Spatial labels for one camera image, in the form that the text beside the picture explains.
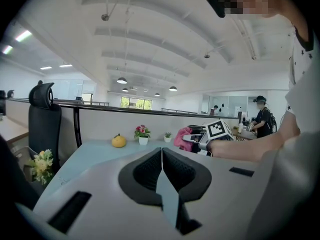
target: black mesh chair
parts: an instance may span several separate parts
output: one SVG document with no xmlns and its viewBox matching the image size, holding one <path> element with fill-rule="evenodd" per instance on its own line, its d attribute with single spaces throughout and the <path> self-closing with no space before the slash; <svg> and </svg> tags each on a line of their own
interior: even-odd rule
<svg viewBox="0 0 320 240">
<path fill-rule="evenodd" d="M 29 147 L 36 153 L 51 150 L 53 154 L 52 169 L 54 173 L 60 169 L 59 133 L 61 123 L 61 107 L 53 104 L 51 87 L 53 82 L 35 86 L 29 94 Z"/>
</svg>

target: small succulent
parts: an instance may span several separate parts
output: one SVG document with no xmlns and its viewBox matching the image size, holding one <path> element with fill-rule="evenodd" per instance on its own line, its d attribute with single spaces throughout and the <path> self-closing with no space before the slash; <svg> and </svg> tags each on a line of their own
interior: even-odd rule
<svg viewBox="0 0 320 240">
<path fill-rule="evenodd" d="M 164 136 L 165 136 L 166 138 L 171 138 L 172 133 L 171 133 L 171 132 L 166 132 L 166 133 L 164 134 Z"/>
</svg>

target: fluorescent light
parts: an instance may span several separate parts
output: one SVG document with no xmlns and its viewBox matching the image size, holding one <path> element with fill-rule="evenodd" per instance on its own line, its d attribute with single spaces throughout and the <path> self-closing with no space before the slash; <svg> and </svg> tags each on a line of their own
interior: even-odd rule
<svg viewBox="0 0 320 240">
<path fill-rule="evenodd" d="M 12 50 L 12 46 L 8 45 L 5 47 L 5 49 L 2 52 L 4 54 L 8 54 L 8 53 L 10 53 L 11 50 Z"/>
<path fill-rule="evenodd" d="M 60 68 L 67 68 L 67 67 L 72 67 L 71 64 L 64 64 L 64 65 L 60 65 L 59 66 Z"/>
<path fill-rule="evenodd" d="M 52 69 L 51 66 L 45 66 L 45 67 L 40 67 L 41 70 L 50 70 Z"/>
<path fill-rule="evenodd" d="M 175 86 L 171 86 L 171 87 L 169 88 L 169 90 L 170 90 L 171 92 L 176 92 L 176 91 L 178 91 L 177 87 L 175 87 Z"/>
<path fill-rule="evenodd" d="M 117 80 L 117 82 L 119 83 L 119 84 L 126 84 L 127 83 L 127 80 L 124 78 L 124 77 L 120 77 L 118 80 Z"/>
<path fill-rule="evenodd" d="M 26 30 L 24 31 L 21 35 L 18 35 L 15 40 L 17 40 L 18 42 L 21 42 L 22 40 L 26 39 L 27 37 L 31 36 L 31 32 Z"/>
</svg>

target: black cap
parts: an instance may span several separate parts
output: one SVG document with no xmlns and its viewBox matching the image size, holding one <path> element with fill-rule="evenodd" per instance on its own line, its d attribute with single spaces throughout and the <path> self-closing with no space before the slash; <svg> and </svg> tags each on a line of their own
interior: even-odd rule
<svg viewBox="0 0 320 240">
<path fill-rule="evenodd" d="M 267 102 L 267 99 L 261 95 L 259 95 L 258 97 L 256 97 L 253 102 L 258 102 L 258 101 L 261 101 L 261 102 Z"/>
</svg>

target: cubicle divider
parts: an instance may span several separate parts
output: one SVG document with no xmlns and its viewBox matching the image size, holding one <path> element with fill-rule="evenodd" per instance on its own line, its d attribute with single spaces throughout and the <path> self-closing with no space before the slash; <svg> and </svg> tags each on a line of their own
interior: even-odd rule
<svg viewBox="0 0 320 240">
<path fill-rule="evenodd" d="M 6 101 L 7 116 L 28 127 L 29 102 L 22 99 Z M 59 158 L 62 165 L 83 143 L 90 140 L 109 142 L 121 134 L 128 141 L 134 140 L 137 126 L 145 125 L 152 140 L 163 140 L 165 132 L 175 137 L 179 129 L 188 125 L 203 125 L 222 118 L 231 128 L 240 118 L 217 117 L 202 114 L 185 114 L 116 107 L 99 107 L 82 104 L 61 104 L 59 133 Z"/>
</svg>

